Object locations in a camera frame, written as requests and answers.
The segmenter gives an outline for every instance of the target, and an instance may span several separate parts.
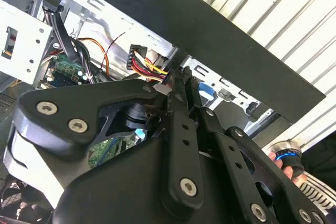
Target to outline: orange wire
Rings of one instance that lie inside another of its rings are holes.
[[[98,41],[96,41],[95,39],[92,39],[92,38],[80,38],[80,39],[78,39],[78,40],[79,40],[79,41],[91,41],[91,42],[95,43],[95,44],[100,48],[100,50],[101,50],[101,51],[103,52],[103,54],[104,54],[104,59],[103,59],[103,62],[102,62],[101,64],[103,65],[104,61],[106,61],[106,67],[105,67],[105,69],[106,69],[106,74],[109,75],[109,74],[110,74],[110,68],[109,68],[109,66],[110,66],[110,62],[109,62],[109,58],[107,57],[106,51],[104,50],[104,48],[102,47],[102,45],[99,44]]]
[[[145,77],[147,79],[151,79],[151,80],[156,80],[156,81],[162,82],[162,80],[160,78],[156,78],[156,77],[153,77],[153,76],[147,76],[147,75],[145,75],[145,74],[137,71],[134,66],[132,66],[132,69],[133,69],[133,71],[137,72],[139,75],[141,75],[141,76],[143,76],[143,77]]]

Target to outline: red wire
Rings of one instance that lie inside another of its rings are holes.
[[[147,75],[147,76],[152,76],[152,77],[156,77],[156,78],[160,78],[160,79],[164,79],[164,76],[160,75],[160,74],[154,74],[154,73],[151,73],[145,69],[142,69],[139,67],[139,65],[137,64],[136,60],[134,58],[132,58],[132,63],[134,65],[134,67],[137,69],[137,71]]]
[[[137,64],[137,62],[135,61],[134,58],[132,58],[132,63],[133,63],[133,65],[135,66],[135,68],[136,68],[138,71],[142,72],[143,74],[150,75],[150,76],[154,76],[153,73],[150,73],[150,72],[148,72],[147,70],[140,68],[139,65]]]

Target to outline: black panel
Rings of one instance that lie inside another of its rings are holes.
[[[202,0],[106,0],[292,123],[324,95]]]
[[[274,114],[262,122],[261,127],[250,137],[260,148],[263,148],[291,126],[292,124],[285,118]]]

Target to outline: wire bundle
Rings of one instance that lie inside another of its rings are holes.
[[[132,69],[136,73],[150,80],[163,81],[168,74],[166,71],[155,66],[150,59],[142,58],[137,51],[134,51],[134,55],[135,58],[132,58]]]

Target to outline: electronic component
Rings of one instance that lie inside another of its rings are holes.
[[[142,47],[140,45],[133,45],[133,44],[131,45],[130,51],[128,53],[127,63],[126,63],[126,66],[127,66],[128,70],[132,70],[132,59],[136,59],[134,51],[138,52],[138,54],[143,59],[145,59],[146,54],[147,54],[147,47]]]

